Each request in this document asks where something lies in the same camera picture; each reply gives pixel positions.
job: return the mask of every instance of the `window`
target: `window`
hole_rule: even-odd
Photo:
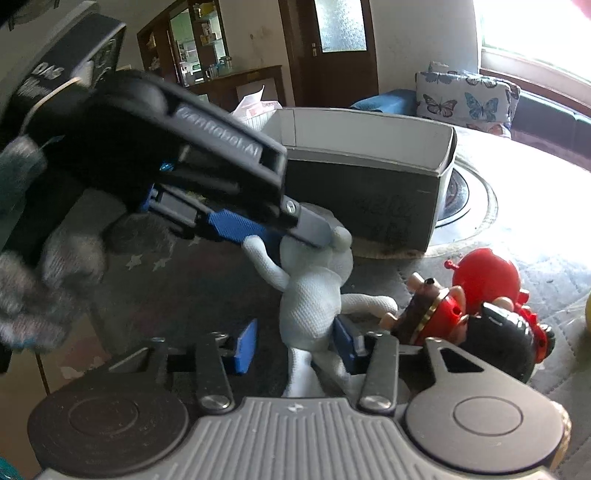
[[[589,103],[591,20],[574,0],[475,0],[475,7],[482,28],[483,68]]]

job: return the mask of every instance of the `white plush toy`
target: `white plush toy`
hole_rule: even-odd
[[[247,237],[242,248],[261,277],[283,292],[279,328],[288,347],[290,369],[284,396],[324,396],[311,367],[313,360],[353,397],[359,382],[346,373],[338,355],[329,351],[334,318],[339,313],[371,313],[381,318],[396,313],[398,306],[390,297],[340,293],[353,270],[351,234],[329,210],[307,207],[328,220],[333,232],[330,246],[318,249],[286,235],[280,245],[281,267],[268,256],[258,236]]]

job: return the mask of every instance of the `frosted glass pane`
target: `frosted glass pane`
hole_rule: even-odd
[[[322,51],[367,50],[361,0],[314,0]]]

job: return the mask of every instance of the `gray ridged plate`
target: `gray ridged plate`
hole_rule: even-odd
[[[41,480],[69,477],[47,470]],[[344,398],[247,398],[225,416],[204,417],[167,459],[135,480],[475,480],[428,460],[386,417]],[[482,477],[489,480],[500,477]],[[551,480],[543,471],[503,477]]]

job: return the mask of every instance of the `black toy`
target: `black toy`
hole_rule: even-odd
[[[556,338],[549,325],[540,328],[548,339],[545,350],[548,357]],[[479,314],[469,316],[466,339],[460,347],[522,382],[530,379],[538,352],[529,323],[518,313],[490,303],[484,303]]]

